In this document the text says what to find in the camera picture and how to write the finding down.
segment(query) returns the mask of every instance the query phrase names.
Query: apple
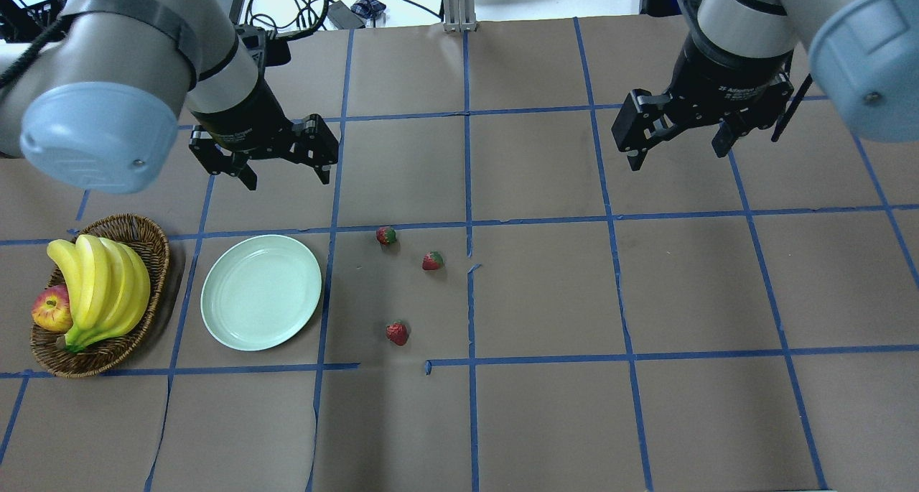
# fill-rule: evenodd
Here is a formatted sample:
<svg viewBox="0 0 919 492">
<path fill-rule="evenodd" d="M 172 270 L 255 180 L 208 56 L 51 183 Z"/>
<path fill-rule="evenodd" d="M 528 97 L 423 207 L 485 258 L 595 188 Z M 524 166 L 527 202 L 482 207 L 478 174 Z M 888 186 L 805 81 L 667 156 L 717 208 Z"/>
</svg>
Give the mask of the apple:
<svg viewBox="0 0 919 492">
<path fill-rule="evenodd" d="M 36 325 L 52 332 L 67 332 L 73 326 L 70 315 L 70 295 L 65 284 L 43 290 L 32 305 Z"/>
</svg>

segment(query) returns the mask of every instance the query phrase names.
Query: round plate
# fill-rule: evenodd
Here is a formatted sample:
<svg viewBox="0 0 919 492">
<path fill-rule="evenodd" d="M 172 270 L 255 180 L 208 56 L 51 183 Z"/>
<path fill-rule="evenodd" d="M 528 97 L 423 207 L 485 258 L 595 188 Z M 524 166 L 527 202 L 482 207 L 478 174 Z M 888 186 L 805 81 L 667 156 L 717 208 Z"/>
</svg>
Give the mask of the round plate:
<svg viewBox="0 0 919 492">
<path fill-rule="evenodd" d="M 306 325 L 321 292 L 319 264 L 306 246 L 286 236 L 257 236 L 211 267 L 201 290 L 201 316 L 227 347 L 263 351 Z"/>
</svg>

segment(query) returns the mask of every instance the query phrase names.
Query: fruit basket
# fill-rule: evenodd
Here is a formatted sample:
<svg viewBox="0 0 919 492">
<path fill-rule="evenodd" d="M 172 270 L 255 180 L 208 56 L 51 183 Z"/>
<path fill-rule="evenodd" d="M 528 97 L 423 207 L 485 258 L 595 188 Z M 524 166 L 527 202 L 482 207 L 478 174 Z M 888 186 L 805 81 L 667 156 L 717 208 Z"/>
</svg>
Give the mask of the fruit basket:
<svg viewBox="0 0 919 492">
<path fill-rule="evenodd" d="M 32 326 L 32 354 L 46 370 L 58 377 L 89 377 L 118 365 L 127 358 L 150 330 L 167 282 L 169 242 L 163 229 L 154 221 L 134 214 L 106 217 L 85 227 L 80 234 L 89 233 L 112 241 L 128 244 L 144 260 L 150 273 L 150 302 L 141 321 L 128 334 L 89 345 L 85 351 L 73 354 L 57 347 L 60 333 Z M 48 287 L 63 283 L 63 275 L 55 266 Z"/>
</svg>

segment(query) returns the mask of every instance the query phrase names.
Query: strawberry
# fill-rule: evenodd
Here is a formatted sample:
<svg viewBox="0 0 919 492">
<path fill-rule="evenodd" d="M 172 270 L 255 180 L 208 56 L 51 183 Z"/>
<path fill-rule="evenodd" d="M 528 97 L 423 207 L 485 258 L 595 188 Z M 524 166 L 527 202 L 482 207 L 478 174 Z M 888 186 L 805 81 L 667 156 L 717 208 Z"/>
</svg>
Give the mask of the strawberry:
<svg viewBox="0 0 919 492">
<path fill-rule="evenodd" d="M 402 322 L 387 325 L 386 338 L 401 347 L 408 342 L 408 328 Z"/>
<path fill-rule="evenodd" d="M 444 257 L 440 256 L 440 252 L 427 252 L 424 259 L 421 261 L 421 269 L 424 271 L 433 271 L 435 269 L 441 269 L 444 266 Z"/>
<path fill-rule="evenodd" d="M 390 246 L 396 242 L 396 231 L 391 226 L 381 226 L 377 229 L 377 241 L 382 246 Z"/>
</svg>

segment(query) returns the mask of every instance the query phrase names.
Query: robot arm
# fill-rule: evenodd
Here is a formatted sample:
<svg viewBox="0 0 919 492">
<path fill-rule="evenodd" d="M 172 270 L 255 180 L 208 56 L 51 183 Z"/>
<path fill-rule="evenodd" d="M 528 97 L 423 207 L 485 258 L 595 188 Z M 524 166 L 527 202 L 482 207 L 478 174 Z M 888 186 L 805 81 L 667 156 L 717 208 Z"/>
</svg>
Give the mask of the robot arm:
<svg viewBox="0 0 919 492">
<path fill-rule="evenodd" d="M 636 89 L 612 133 L 641 168 L 648 149 L 719 124 L 719 157 L 753 128 L 768 129 L 791 97 L 798 40 L 813 79 L 846 125 L 878 141 L 919 139 L 919 0 L 643 0 L 651 14 L 682 13 L 690 33 L 662 95 Z"/>
<path fill-rule="evenodd" d="M 248 161 L 284 158 L 328 181 L 335 137 L 319 116 L 285 117 L 250 53 L 263 34 L 243 41 L 216 0 L 68 0 L 61 15 L 66 40 L 0 89 L 0 151 L 78 187 L 136 192 L 157 178 L 186 103 L 203 125 L 190 147 L 211 174 L 253 190 Z"/>
</svg>

